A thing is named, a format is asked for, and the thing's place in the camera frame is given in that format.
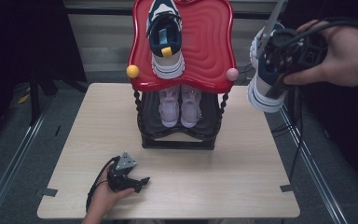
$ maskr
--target person's right hand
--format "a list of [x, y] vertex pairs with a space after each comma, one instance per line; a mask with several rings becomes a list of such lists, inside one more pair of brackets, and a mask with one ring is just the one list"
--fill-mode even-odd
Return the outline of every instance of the person's right hand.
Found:
[[[302, 32], [315, 22], [309, 21], [297, 30]], [[326, 23], [327, 21], [320, 21], [312, 28]], [[339, 86], [358, 86], [358, 29], [350, 26], [337, 26], [325, 29], [320, 34], [328, 44], [324, 61], [310, 69], [288, 75], [284, 78], [284, 83], [305, 85], [325, 81]]]

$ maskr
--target light wooden table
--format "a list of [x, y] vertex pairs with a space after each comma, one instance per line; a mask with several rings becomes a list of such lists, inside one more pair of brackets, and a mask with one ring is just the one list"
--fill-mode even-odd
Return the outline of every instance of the light wooden table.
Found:
[[97, 174], [127, 151], [138, 164], [129, 177], [151, 178], [106, 218], [297, 217], [294, 193], [280, 189], [289, 181], [265, 116], [246, 91], [232, 88], [214, 150], [144, 149], [131, 85], [90, 85], [48, 184], [58, 192], [44, 196], [38, 216], [84, 217]]

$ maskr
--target orange ball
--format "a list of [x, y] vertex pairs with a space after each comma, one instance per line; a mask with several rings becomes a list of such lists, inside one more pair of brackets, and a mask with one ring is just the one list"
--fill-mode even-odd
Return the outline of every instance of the orange ball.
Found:
[[130, 78], [136, 78], [139, 76], [139, 68], [138, 66], [133, 64], [127, 67], [126, 72], [127, 72], [127, 76], [129, 76]]

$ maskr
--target red tray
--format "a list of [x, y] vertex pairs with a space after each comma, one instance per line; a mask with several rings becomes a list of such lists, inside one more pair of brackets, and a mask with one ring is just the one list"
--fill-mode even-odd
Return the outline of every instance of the red tray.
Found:
[[228, 0], [174, 1], [182, 17], [182, 53], [184, 73], [174, 79], [157, 77], [151, 67], [151, 50], [146, 37], [146, 19], [153, 0], [136, 0], [133, 7], [135, 37], [129, 65], [140, 73], [130, 78], [137, 91], [158, 91], [186, 84], [202, 91], [225, 93], [233, 81], [227, 70], [236, 68], [231, 47], [232, 7]]

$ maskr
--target person's left hand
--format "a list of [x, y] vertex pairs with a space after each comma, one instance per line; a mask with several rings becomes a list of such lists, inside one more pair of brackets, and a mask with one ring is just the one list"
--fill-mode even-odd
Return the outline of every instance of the person's left hand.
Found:
[[135, 192], [135, 189], [124, 189], [120, 192], [113, 192], [109, 188], [107, 183], [107, 171], [111, 165], [107, 166], [98, 181], [98, 187], [94, 191], [89, 205], [89, 211], [82, 221], [83, 224], [101, 223], [103, 216], [112, 210], [119, 200], [126, 198]]

